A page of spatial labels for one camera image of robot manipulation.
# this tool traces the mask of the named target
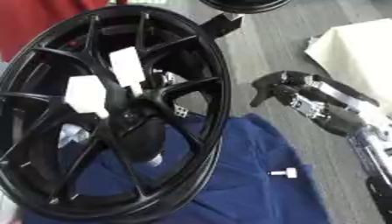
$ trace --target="black wheel rim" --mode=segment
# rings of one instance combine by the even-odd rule
[[[255,14],[265,11],[273,11],[278,9],[290,0],[201,0],[204,4],[207,4],[217,10],[241,13],[241,14]]]
[[[167,37],[170,41],[160,37],[164,39],[163,42],[152,41],[154,44],[147,46],[147,36],[150,35],[146,33],[148,26],[156,33],[163,33],[162,37]],[[120,39],[120,36],[128,39],[128,34],[134,35],[131,43],[126,43],[128,40],[118,41],[125,45],[110,42],[116,40],[116,37]],[[102,46],[102,43],[107,42],[109,44]],[[147,78],[152,76],[154,68],[163,68],[184,75],[187,82],[155,87],[151,80],[150,89],[143,95],[136,98],[129,96],[127,89],[119,88],[113,79],[108,69],[109,63],[105,59],[107,55],[97,48],[109,48],[106,51],[111,52],[118,47],[130,45],[138,50]],[[188,52],[195,53],[197,58],[202,58],[200,63],[203,71],[195,69],[202,73],[189,69],[194,68],[190,66],[193,64],[189,59],[186,62],[180,60],[183,66],[177,66],[178,61],[171,63],[172,53],[180,51],[184,55],[188,55]],[[42,88],[47,84],[46,81],[54,83],[53,78],[47,78],[49,72],[67,70],[61,65],[64,63],[73,69],[73,75],[75,71],[80,72],[78,75],[95,74],[108,92],[112,91],[117,96],[126,95],[127,106],[123,107],[120,102],[111,103],[116,101],[116,97],[107,103],[110,112],[107,120],[100,121],[93,115],[76,115],[63,102],[62,85]],[[56,83],[61,83],[64,79],[62,76],[56,77]],[[127,214],[135,217],[132,222],[158,219],[182,207],[209,179],[219,155],[219,148],[214,146],[228,118],[229,83],[228,70],[218,46],[194,22],[176,13],[133,5],[102,8],[70,18],[35,38],[15,57],[4,73],[0,99],[3,102],[2,122],[9,127],[10,142],[1,156],[1,184],[17,203],[53,218],[92,220]],[[199,136],[186,130],[172,113],[173,100],[194,91],[208,95],[206,122]],[[153,191],[144,189],[131,159],[121,150],[124,147],[118,140],[116,131],[111,128],[111,121],[114,119],[111,117],[121,115],[129,104],[132,108],[152,111],[152,115],[146,116],[148,118],[158,117],[169,123],[183,135],[193,150],[193,157],[188,163]],[[56,169],[55,163],[46,161],[50,165],[45,166],[45,169],[52,168],[52,173],[47,174],[49,179],[42,177],[45,176],[42,174],[44,171],[34,164],[27,163],[29,168],[25,169],[26,159],[31,163],[32,153],[28,151],[33,151],[33,147],[27,146],[33,145],[35,139],[43,138],[44,134],[45,142],[50,143],[56,136],[48,135],[48,130],[56,133],[52,130],[58,129],[63,123],[78,124],[90,131],[92,136],[83,153],[62,174],[59,168]],[[136,184],[135,189],[132,193],[105,198],[78,195],[77,199],[72,199],[74,192],[70,192],[70,185],[74,183],[78,173],[83,171],[98,151],[109,146],[114,148],[115,154],[129,172],[129,177]]]

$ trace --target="black object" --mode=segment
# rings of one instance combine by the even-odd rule
[[[284,106],[291,106],[299,109],[301,113],[310,113],[311,120],[323,130],[334,135],[346,137],[349,133],[354,133],[363,126],[363,121],[351,110],[346,110],[344,103],[333,99],[331,96],[321,93],[314,87],[308,87],[305,79],[312,78],[313,81],[322,81],[338,89],[346,95],[361,99],[378,105],[378,102],[351,87],[337,82],[331,78],[320,75],[310,75],[296,71],[281,71],[264,75],[262,78],[255,80],[252,87],[256,89],[256,96],[250,103],[251,107],[258,107],[271,97],[276,97]],[[305,101],[299,101],[301,105],[292,105],[298,95],[304,96],[309,100],[309,105],[302,105]],[[315,102],[323,102],[323,108],[317,115],[312,117]]]
[[[381,177],[367,179],[367,189],[370,192],[385,223],[392,223],[392,191]]]
[[[120,87],[110,69],[109,53],[128,46],[137,49],[149,82],[138,97]],[[186,82],[160,86],[152,78],[154,69]],[[68,78],[91,74],[108,92],[110,117],[104,120],[76,114],[63,102]],[[174,115],[173,104],[197,91],[206,97],[208,110],[202,131],[191,133]],[[0,143],[5,147],[0,184],[13,200],[51,218],[106,221],[126,214],[127,223],[139,223],[179,209],[210,178],[220,152],[215,145],[228,118],[230,80],[219,47],[194,22],[153,7],[113,6],[69,18],[35,38],[4,72],[0,98],[0,126],[6,133]],[[63,123],[91,133],[66,171],[60,169],[57,146]],[[134,165],[164,153],[164,124],[189,143],[189,160],[154,185]],[[75,180],[106,149],[115,152],[135,189],[107,197],[78,195]]]
[[[273,11],[290,0],[201,0],[201,2],[220,11],[254,14]]]
[[[201,27],[211,37],[218,39],[230,32],[241,28],[243,17],[229,18],[229,15],[221,13],[220,15],[211,18],[205,22]]]

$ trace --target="red fabric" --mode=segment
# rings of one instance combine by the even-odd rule
[[[0,0],[0,53],[9,61],[42,31],[108,0]]]

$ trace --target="white sheet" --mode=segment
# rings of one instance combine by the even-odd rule
[[[335,80],[392,112],[392,19],[333,27],[305,52]]]

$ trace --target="gray carpet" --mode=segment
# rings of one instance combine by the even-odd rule
[[[165,7],[198,23],[219,13],[196,0],[168,0]],[[324,132],[275,100],[250,108],[255,93],[249,83],[284,69],[322,74],[303,53],[306,39],[331,26],[391,16],[389,0],[292,0],[282,9],[246,16],[242,29],[218,40],[232,74],[233,115],[257,113],[283,132],[312,165],[332,223],[383,223],[365,187],[359,160],[345,139]]]

